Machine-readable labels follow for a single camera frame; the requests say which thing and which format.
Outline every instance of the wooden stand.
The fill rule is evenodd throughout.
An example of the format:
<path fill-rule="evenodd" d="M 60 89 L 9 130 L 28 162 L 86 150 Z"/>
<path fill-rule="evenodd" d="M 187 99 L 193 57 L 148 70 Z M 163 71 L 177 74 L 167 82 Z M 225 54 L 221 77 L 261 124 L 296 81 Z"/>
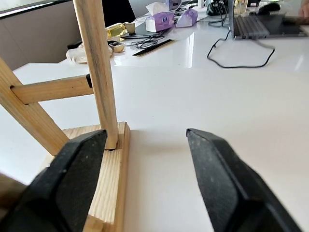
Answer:
<path fill-rule="evenodd" d="M 73 2 L 91 81 L 86 76 L 77 76 L 22 85 L 0 58 L 0 103 L 52 156 L 57 155 L 68 139 L 100 128 L 107 130 L 106 150 L 84 231 L 121 232 L 129 126 L 117 123 L 102 1 Z M 87 94 L 95 95 L 100 125 L 62 131 L 38 103 Z"/>
<path fill-rule="evenodd" d="M 101 129 L 100 125 L 66 129 L 69 139 Z M 121 232 L 126 196 L 126 174 L 130 129 L 126 122 L 118 123 L 118 143 L 113 151 L 105 150 L 84 232 Z M 48 156 L 44 168 L 54 159 Z"/>

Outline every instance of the gray wall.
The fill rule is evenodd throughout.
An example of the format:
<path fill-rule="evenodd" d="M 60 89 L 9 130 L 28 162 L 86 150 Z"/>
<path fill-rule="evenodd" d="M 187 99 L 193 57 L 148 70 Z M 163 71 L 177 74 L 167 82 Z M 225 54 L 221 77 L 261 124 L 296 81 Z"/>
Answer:
<path fill-rule="evenodd" d="M 14 70 L 29 62 L 58 63 L 80 40 L 73 2 L 0 20 L 0 56 Z"/>

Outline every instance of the purple tissue box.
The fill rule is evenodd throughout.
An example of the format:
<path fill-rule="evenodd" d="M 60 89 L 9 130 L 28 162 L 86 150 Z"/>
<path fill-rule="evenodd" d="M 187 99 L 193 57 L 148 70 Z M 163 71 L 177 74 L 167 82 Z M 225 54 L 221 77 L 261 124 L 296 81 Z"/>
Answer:
<path fill-rule="evenodd" d="M 174 26 L 173 12 L 160 12 L 146 18 L 146 30 L 150 32 L 158 32 Z"/>

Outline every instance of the yellow bottle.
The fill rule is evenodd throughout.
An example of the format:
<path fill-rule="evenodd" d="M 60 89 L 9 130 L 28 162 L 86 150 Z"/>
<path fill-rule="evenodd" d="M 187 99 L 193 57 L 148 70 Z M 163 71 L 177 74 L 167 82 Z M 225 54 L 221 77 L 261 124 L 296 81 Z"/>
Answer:
<path fill-rule="evenodd" d="M 106 28 L 107 37 L 110 39 L 114 36 L 122 36 L 126 34 L 126 27 L 123 23 L 116 23 Z"/>

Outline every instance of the wooden post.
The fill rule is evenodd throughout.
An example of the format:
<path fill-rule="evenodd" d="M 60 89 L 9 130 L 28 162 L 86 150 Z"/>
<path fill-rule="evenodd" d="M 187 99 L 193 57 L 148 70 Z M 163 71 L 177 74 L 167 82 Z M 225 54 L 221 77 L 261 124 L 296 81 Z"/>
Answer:
<path fill-rule="evenodd" d="M 86 75 L 14 86 L 11 90 L 23 104 L 93 94 Z"/>
<path fill-rule="evenodd" d="M 112 71 L 101 0 L 73 0 L 84 43 L 100 124 L 107 130 L 105 149 L 117 145 L 117 118 Z"/>
<path fill-rule="evenodd" d="M 25 105 L 12 92 L 20 86 L 10 68 L 0 58 L 0 104 L 53 156 L 68 141 L 67 136 L 38 103 Z"/>

